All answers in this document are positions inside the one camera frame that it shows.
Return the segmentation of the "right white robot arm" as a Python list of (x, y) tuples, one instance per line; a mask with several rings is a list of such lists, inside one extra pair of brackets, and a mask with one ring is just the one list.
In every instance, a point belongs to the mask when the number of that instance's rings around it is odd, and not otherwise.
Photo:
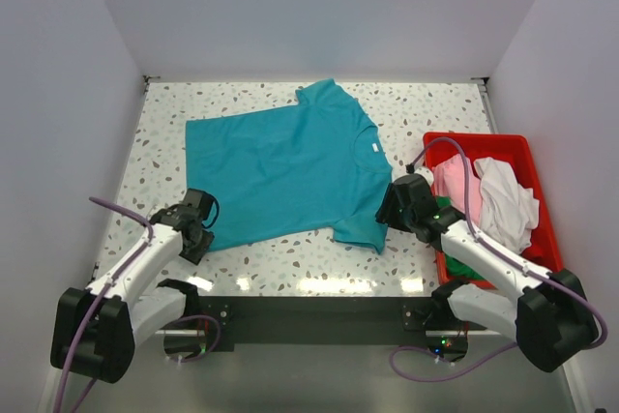
[(510, 339), (544, 372), (605, 342), (606, 324), (574, 273), (537, 265), (490, 239), (466, 213), (440, 207), (422, 175), (408, 174), (391, 183), (376, 219), (413, 233), (492, 285), (490, 291), (463, 280), (442, 285), (430, 306), (437, 326), (451, 329), (460, 321), (481, 325)]

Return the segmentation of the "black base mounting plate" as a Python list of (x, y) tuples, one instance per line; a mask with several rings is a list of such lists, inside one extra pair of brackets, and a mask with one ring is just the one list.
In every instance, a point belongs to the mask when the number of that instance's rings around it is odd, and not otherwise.
[(438, 335), (479, 330), (462, 323), (430, 297), (202, 297), (200, 312), (212, 323), (206, 335), (197, 321), (166, 324), (169, 348), (215, 342), (231, 352), (240, 344), (436, 346)]

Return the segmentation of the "teal t shirt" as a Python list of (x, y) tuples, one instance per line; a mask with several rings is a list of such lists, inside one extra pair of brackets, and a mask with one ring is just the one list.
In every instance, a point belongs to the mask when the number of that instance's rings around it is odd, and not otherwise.
[(296, 103), (199, 119), (185, 129), (187, 185), (220, 204), (213, 250), (329, 227), (335, 241), (382, 252), (375, 215), (392, 181), (378, 128), (332, 79)]

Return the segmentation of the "red plastic bin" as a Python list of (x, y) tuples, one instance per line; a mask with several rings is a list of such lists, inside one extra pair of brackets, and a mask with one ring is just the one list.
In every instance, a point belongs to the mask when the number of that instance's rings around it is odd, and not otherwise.
[(532, 231), (532, 245), (522, 253), (522, 256), (553, 272), (560, 271), (563, 268), (562, 256), (526, 138), (516, 134), (425, 133), (423, 136), (424, 146), (427, 148), (425, 166), (431, 169), (457, 154), (456, 147), (449, 142), (430, 144), (439, 137), (455, 140), (471, 161), (491, 157), (507, 162), (512, 167), (518, 183), (526, 189), (533, 190), (533, 197), (540, 201), (540, 220), (538, 227)]

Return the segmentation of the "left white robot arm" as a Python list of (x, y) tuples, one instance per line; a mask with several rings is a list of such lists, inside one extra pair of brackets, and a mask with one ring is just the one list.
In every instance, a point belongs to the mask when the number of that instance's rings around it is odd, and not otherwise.
[(96, 204), (143, 226), (133, 247), (83, 289), (59, 298), (50, 363), (64, 375), (115, 383), (127, 372), (136, 348), (169, 324), (190, 328), (203, 312), (196, 285), (157, 277), (176, 258), (197, 264), (214, 241), (216, 198), (189, 189), (183, 199), (150, 218), (113, 202)]

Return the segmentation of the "pink t shirt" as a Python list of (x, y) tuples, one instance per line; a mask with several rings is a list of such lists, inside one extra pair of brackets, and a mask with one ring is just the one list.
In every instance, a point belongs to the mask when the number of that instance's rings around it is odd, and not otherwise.
[(483, 205), (481, 182), (473, 172), (471, 161), (466, 159), (466, 164), (463, 164), (461, 156), (456, 154), (438, 164), (432, 172), (436, 194), (448, 197), (451, 204), (462, 213), (465, 212), (465, 194), (468, 193), (469, 217), (479, 225)]

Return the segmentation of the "white t shirt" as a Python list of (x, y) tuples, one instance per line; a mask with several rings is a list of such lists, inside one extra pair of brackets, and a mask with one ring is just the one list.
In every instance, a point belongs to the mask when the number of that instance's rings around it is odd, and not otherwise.
[(474, 160), (480, 177), (482, 208), (479, 227), (508, 250), (521, 254), (539, 226), (540, 201), (516, 179), (512, 166), (487, 157)]

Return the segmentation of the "green t shirt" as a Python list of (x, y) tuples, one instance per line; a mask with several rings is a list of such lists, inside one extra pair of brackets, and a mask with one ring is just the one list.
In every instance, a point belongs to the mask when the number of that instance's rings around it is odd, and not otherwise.
[(438, 279), (441, 284), (452, 279), (484, 281), (472, 268), (442, 251), (435, 253)]

